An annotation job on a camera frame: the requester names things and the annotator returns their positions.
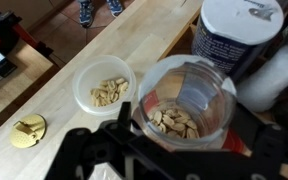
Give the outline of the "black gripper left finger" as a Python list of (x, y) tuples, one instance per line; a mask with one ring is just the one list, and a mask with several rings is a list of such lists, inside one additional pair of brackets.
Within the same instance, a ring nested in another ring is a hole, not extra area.
[(148, 180), (151, 170), (137, 160), (131, 141), (131, 103), (123, 102), (116, 120), (104, 121), (95, 132), (88, 128), (69, 130), (59, 146), (45, 180), (88, 180), (96, 165), (107, 163), (125, 180)]

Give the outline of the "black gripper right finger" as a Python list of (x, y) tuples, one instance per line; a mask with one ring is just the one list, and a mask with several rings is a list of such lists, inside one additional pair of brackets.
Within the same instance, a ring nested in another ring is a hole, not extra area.
[(262, 121), (241, 104), (236, 105), (233, 130), (252, 152), (251, 157), (280, 173), (288, 165), (288, 130), (272, 121)]

